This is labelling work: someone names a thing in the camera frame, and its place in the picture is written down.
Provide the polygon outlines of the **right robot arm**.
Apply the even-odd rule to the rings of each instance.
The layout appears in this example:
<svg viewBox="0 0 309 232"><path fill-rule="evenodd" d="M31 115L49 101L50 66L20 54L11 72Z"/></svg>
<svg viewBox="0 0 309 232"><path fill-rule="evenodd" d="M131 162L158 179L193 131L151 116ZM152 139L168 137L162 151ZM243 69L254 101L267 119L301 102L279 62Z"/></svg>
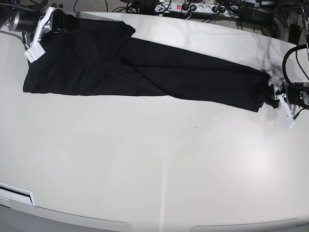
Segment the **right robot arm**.
<svg viewBox="0 0 309 232"><path fill-rule="evenodd" d="M0 26L6 26L7 31L1 30L1 34L18 38L24 48L29 49L36 32L40 42L46 34L73 32L79 28L79 20L64 13L63 4L47 4L47 0L31 0L29 4L23 4L19 0L2 0Z"/></svg>

